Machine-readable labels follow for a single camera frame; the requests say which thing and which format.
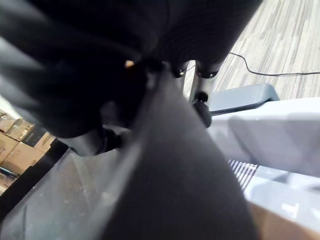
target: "cardboard box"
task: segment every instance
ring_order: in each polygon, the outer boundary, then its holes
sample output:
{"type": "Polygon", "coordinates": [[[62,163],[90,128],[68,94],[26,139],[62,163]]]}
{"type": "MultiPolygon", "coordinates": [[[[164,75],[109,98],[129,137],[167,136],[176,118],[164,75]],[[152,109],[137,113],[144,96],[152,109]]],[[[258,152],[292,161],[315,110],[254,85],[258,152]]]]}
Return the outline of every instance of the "cardboard box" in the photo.
{"type": "Polygon", "coordinates": [[[34,148],[35,145],[40,141],[40,139],[45,135],[45,133],[46,133],[46,130],[36,125],[25,136],[22,142],[34,148]]]}
{"type": "Polygon", "coordinates": [[[9,114],[0,116],[0,130],[6,132],[15,123],[15,119],[9,114]]]}
{"type": "Polygon", "coordinates": [[[34,124],[24,120],[23,118],[19,118],[14,121],[14,124],[5,132],[5,135],[20,142],[33,127],[34,124]]]}
{"type": "Polygon", "coordinates": [[[7,190],[8,187],[11,186],[15,180],[15,178],[11,178],[0,173],[0,196],[7,190]]]}
{"type": "Polygon", "coordinates": [[[0,164],[6,159],[9,153],[18,145],[16,140],[0,133],[0,164]]]}
{"type": "Polygon", "coordinates": [[[7,189],[16,179],[0,173],[0,187],[7,189]]]}
{"type": "Polygon", "coordinates": [[[14,173],[22,174],[27,168],[33,166],[45,153],[19,142],[15,149],[9,153],[2,162],[1,167],[14,173]]]}
{"type": "Polygon", "coordinates": [[[46,132],[43,137],[40,138],[34,148],[46,153],[51,148],[51,143],[55,139],[55,136],[52,136],[49,132],[46,132]]]}
{"type": "Polygon", "coordinates": [[[320,233],[250,203],[261,240],[320,240],[320,233]]]}

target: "floor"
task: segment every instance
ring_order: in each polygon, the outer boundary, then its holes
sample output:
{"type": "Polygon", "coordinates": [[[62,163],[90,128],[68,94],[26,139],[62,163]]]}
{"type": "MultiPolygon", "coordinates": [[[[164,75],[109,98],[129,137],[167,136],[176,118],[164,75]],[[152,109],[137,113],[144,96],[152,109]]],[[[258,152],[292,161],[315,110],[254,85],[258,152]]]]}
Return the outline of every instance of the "floor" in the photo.
{"type": "MultiPolygon", "coordinates": [[[[255,72],[320,72],[319,12],[318,0],[264,0],[231,52],[244,56],[255,72]]],[[[189,64],[186,76],[186,95],[190,94],[193,65],[194,62],[189,64]]],[[[243,59],[230,54],[217,76],[214,91],[259,83],[272,84],[282,100],[320,96],[320,74],[255,75],[248,72],[243,59]]]]}

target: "chair leg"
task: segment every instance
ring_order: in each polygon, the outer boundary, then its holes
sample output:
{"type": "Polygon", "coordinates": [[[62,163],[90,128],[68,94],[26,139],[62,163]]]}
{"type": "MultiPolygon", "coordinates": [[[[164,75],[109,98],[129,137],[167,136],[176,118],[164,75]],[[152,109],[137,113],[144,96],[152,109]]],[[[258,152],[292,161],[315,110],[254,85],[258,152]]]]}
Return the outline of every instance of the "chair leg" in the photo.
{"type": "Polygon", "coordinates": [[[210,99],[214,83],[217,79],[216,76],[222,64],[223,62],[204,64],[195,61],[195,72],[189,97],[190,103],[195,100],[195,95],[200,92],[206,93],[210,99]]]}
{"type": "Polygon", "coordinates": [[[176,83],[181,90],[181,92],[184,92],[184,85],[185,85],[185,78],[186,78],[186,72],[188,67],[188,61],[180,64],[174,64],[172,66],[172,73],[175,76],[176,83]]]}

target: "stacked cardboard boxes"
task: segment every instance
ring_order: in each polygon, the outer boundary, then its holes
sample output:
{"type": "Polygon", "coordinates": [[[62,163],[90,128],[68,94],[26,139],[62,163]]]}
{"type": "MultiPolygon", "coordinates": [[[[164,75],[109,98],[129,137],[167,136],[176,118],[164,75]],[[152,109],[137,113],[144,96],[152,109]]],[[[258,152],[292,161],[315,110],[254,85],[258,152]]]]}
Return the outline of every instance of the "stacked cardboard boxes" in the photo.
{"type": "Polygon", "coordinates": [[[0,110],[0,195],[50,149],[55,137],[22,118],[0,110]]]}

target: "black cable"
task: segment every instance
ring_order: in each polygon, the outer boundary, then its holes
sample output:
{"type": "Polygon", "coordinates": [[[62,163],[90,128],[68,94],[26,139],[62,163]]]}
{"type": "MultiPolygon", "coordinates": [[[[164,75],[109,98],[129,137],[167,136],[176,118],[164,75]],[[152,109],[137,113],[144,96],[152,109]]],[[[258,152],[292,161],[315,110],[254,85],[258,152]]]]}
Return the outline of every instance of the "black cable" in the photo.
{"type": "Polygon", "coordinates": [[[242,55],[240,55],[240,54],[233,53],[233,52],[229,52],[229,54],[235,55],[235,56],[238,56],[238,57],[242,58],[242,59],[244,60],[246,69],[247,69],[250,73],[256,74],[256,75],[270,76],[270,77],[281,77],[281,76],[304,76],[304,75],[320,74],[320,71],[313,71],[313,72],[293,72],[293,73],[276,73],[276,74],[268,74],[268,73],[256,72],[256,71],[252,71],[252,70],[249,69],[247,60],[245,59],[244,56],[242,56],[242,55]]]}
{"type": "Polygon", "coordinates": [[[192,67],[190,67],[189,69],[187,69],[185,72],[188,72],[189,70],[193,69],[196,66],[196,64],[194,64],[192,67]]]}

